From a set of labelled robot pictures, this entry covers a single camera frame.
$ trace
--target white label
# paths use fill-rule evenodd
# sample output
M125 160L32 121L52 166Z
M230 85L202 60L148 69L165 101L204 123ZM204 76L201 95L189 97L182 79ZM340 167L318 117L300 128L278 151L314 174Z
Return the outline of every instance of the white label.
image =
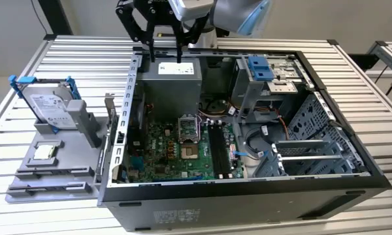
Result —
M53 94L32 94L30 99L50 125L58 129L76 128L76 123L66 112L66 107L60 97Z
M266 126L261 126L262 135L268 136Z
M158 74L194 74L193 63L162 62L158 64Z
M230 108L229 108L229 110L228 110L228 113L229 113L230 115L233 115L233 113L234 113L234 107L233 107L233 106L230 106Z

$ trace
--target blue latch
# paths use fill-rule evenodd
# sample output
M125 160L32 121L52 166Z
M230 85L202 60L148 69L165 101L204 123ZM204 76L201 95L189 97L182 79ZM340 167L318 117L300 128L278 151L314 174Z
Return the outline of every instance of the blue latch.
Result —
M72 97L74 99L81 99L78 89L77 89L77 85L76 85L76 81L70 78L70 76L68 76L68 78L65 79L65 82L69 84Z
M24 98L24 95L21 94L21 91L20 91L20 89L17 87L17 81L16 81L16 79L17 79L17 76L16 75L10 75L8 77L8 81L10 83L10 87L13 88L13 90L14 90L18 98Z
M269 69L268 61L262 56L248 56L248 68L256 81L272 81L274 79L273 71Z
M33 84L36 82L36 77L33 76L24 76L20 77L17 80L18 84Z

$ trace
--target motherboard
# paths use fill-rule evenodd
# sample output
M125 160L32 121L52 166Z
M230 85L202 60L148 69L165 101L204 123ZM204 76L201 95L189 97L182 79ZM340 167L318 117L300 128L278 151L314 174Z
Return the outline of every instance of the motherboard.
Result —
M212 147L209 137L214 129L222 141L217 142L214 137ZM145 147L130 156L129 181L149 183L242 178L241 161L233 151L236 140L229 123L202 123L196 118L194 121L188 118L178 119L178 122L152 122Z

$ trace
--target side panel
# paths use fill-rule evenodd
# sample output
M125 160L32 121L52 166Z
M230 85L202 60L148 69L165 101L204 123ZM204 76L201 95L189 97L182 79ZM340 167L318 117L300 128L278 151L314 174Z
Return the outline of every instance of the side panel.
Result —
M105 202L126 231L328 218L383 189Z

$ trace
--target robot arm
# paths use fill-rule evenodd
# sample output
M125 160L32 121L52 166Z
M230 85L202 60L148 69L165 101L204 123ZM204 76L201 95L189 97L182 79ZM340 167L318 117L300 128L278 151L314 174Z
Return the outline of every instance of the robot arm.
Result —
M250 35L256 23L265 16L269 0L120 0L116 14L134 42L142 43L154 61L153 33L156 26L170 26L176 36L177 63L181 48L194 44L206 23L241 35ZM132 16L138 10L146 20L145 31ZM181 22L194 20L188 32Z

